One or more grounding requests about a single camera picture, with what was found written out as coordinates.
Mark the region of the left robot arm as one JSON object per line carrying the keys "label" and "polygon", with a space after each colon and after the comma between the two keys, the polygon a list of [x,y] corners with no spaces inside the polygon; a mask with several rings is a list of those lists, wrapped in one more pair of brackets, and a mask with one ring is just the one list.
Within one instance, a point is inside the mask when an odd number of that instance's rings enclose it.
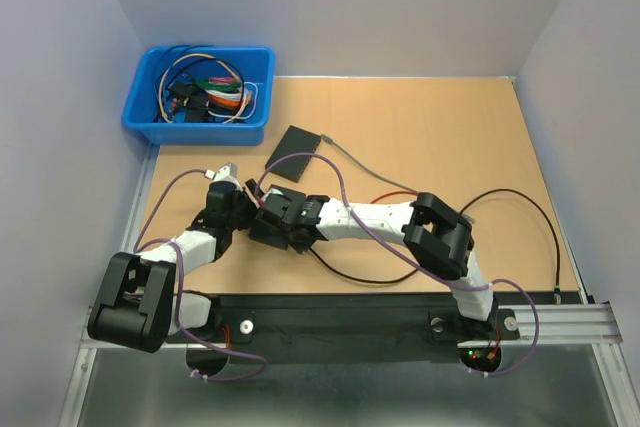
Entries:
{"label": "left robot arm", "polygon": [[186,274],[219,260],[256,211],[233,175],[216,174],[204,209],[179,236],[145,252],[112,256],[89,317],[89,337],[150,353],[181,327],[199,340],[215,339],[223,318],[212,301],[175,288]]}

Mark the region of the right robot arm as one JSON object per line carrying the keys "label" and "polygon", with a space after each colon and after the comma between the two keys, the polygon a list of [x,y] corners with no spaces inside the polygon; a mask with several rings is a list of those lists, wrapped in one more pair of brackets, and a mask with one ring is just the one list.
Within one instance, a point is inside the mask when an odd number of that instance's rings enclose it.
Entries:
{"label": "right robot arm", "polygon": [[494,294],[476,261],[472,226],[431,193],[421,193],[413,202],[345,205],[328,196],[272,188],[263,197],[249,237],[298,253],[317,241],[343,239],[404,246],[415,269],[450,288],[466,334],[482,337],[496,325]]}

